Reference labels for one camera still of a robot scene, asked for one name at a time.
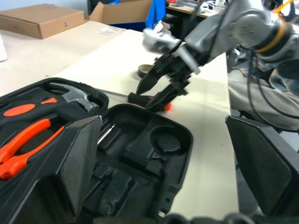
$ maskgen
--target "white bottle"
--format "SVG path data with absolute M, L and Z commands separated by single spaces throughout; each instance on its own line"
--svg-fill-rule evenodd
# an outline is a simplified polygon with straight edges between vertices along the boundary
M 7 54 L 0 34 L 0 62 L 5 61 L 6 59 L 7 59 Z

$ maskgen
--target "hammer head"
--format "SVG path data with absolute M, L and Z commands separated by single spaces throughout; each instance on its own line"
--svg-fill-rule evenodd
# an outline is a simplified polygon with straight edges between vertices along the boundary
M 86 93 L 84 93 L 82 90 L 70 86 L 70 85 L 66 85 L 66 84 L 61 84 L 61 83 L 50 83 L 50 86 L 53 88 L 64 88 L 66 90 L 68 90 L 67 93 L 63 94 L 62 97 L 69 103 L 69 102 L 73 102 L 76 101 L 79 104 L 81 104 L 88 112 L 95 108 L 95 107 L 99 107 L 96 103 L 90 102 L 88 100 L 88 95 Z

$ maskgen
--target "orange pliers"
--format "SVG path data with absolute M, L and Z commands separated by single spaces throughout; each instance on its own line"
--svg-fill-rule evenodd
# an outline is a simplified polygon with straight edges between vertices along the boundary
M 56 136 L 59 135 L 59 133 L 62 132 L 64 126 L 62 126 L 51 137 L 49 137 L 44 143 L 42 143 L 34 150 L 23 155 L 14 156 L 14 154 L 32 137 L 49 128 L 53 123 L 53 120 L 56 118 L 57 115 L 51 114 L 46 118 L 43 118 L 31 124 L 20 133 L 18 133 L 6 145 L 0 148 L 0 179 L 7 180 L 16 176 L 34 158 L 34 154 L 45 148 Z

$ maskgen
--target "hammer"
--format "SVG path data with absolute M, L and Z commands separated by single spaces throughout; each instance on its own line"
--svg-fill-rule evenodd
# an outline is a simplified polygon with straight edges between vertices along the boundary
M 88 112 L 93 108 L 99 107 L 97 104 L 90 102 L 87 98 L 88 95 L 78 88 L 61 83 L 50 83 L 50 86 L 63 88 L 68 90 L 68 92 L 61 96 L 43 98 L 30 104 L 15 106 L 0 112 L 0 127 L 11 122 L 35 121 L 42 116 L 52 113 L 57 107 L 69 102 L 78 102 Z

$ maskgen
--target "cardboard box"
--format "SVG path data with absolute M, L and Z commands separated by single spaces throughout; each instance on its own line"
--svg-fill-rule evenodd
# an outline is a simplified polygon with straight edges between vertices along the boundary
M 162 2 L 164 13 L 157 14 L 157 3 Z M 164 0 L 119 0 L 118 4 L 104 5 L 99 2 L 90 20 L 108 25 L 142 31 L 165 16 Z
M 41 4 L 0 12 L 0 29 L 40 39 L 83 24 L 84 12 Z

